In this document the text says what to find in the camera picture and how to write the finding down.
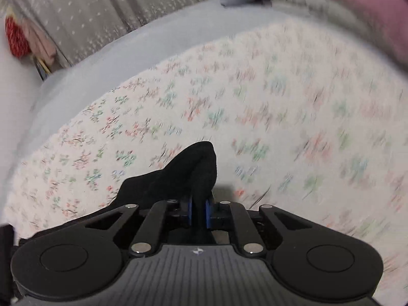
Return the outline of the black sweatpants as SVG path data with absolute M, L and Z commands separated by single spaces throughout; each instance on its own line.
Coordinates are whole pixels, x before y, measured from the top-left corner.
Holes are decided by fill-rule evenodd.
M 185 148 L 165 168 L 127 178 L 109 206 L 65 224 L 40 231 L 34 238 L 45 236 L 64 227 L 102 215 L 124 205 L 135 204 L 146 210 L 162 200 L 191 201 L 191 226 L 207 228 L 206 202 L 212 197 L 216 183 L 216 153 L 208 141 Z

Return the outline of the floral bed sheet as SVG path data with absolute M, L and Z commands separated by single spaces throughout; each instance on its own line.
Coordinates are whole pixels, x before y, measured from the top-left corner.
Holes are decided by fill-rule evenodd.
M 285 20 L 63 95 L 57 132 L 18 165 L 20 238 L 101 209 L 121 183 L 209 141 L 215 195 L 276 205 L 374 246 L 383 305 L 407 302 L 407 77 L 360 44 Z

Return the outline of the grey bed blanket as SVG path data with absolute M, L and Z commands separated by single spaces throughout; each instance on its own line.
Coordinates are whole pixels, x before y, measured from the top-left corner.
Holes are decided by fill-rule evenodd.
M 1 35 L 1 199 L 19 158 L 88 104 L 128 78 L 193 46 L 285 20 L 271 7 L 224 8 L 208 0 L 184 8 L 108 44 L 45 82 L 35 67 L 11 56 Z

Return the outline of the folded black garment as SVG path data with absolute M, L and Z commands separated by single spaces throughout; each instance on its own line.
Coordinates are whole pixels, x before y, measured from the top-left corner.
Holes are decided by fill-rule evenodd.
M 1 305 L 10 305 L 14 296 L 13 279 L 10 270 L 12 249 L 14 247 L 15 232 L 11 225 L 1 225 L 0 235 L 0 294 Z

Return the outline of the pink hanging garment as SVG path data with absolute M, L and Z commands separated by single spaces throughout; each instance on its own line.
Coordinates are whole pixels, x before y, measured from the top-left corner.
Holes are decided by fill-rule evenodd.
M 43 62 L 47 67 L 51 67 L 57 56 L 57 48 L 33 21 L 24 18 L 21 21 L 23 35 L 28 41 L 31 55 Z

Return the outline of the grey star curtain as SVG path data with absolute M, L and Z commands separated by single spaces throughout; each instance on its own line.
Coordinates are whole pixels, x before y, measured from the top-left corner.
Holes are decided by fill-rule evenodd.
M 206 0 L 3 0 L 39 26 L 73 66 L 120 37 Z

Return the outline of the red floral hanging garment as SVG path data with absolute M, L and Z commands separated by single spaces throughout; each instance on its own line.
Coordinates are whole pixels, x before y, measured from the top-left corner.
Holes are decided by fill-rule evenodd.
M 26 39 L 22 27 L 13 16 L 7 16 L 5 20 L 5 32 L 11 54 L 20 59 L 31 53 L 31 49 Z

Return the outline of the dark items by wall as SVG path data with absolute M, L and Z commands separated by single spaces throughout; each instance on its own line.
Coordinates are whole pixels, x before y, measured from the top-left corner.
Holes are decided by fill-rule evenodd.
M 45 81 L 48 78 L 48 76 L 51 75 L 50 69 L 47 67 L 44 61 L 42 61 L 41 59 L 34 55 L 32 56 L 32 61 L 35 65 L 37 73 L 39 73 L 41 80 Z

